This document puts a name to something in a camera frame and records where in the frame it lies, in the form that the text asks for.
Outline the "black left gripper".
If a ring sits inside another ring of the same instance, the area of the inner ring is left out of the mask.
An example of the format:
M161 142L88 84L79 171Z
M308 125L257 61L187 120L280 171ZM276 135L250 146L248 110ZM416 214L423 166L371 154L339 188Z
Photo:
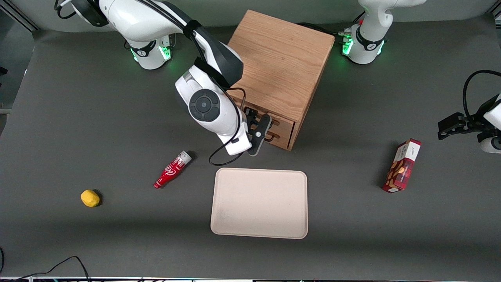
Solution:
M475 114L470 114L466 102L466 116L468 117L468 126L477 131L489 134L490 136L497 136L497 129L492 123L484 118L484 115L494 108L496 105L497 96L494 96L481 104ZM439 140L444 140L448 136L455 134L465 134L467 130L467 120L462 113L454 113L440 120L437 123L438 132L437 137Z

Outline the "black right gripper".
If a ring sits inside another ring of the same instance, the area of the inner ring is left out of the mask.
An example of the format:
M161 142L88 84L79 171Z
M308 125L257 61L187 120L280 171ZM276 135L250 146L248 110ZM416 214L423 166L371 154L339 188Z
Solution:
M248 120L251 144L250 149L248 149L248 154L251 157L255 157L261 149L270 125L272 125L272 118L268 114L259 118L258 112L254 111L252 108L245 108L245 115Z

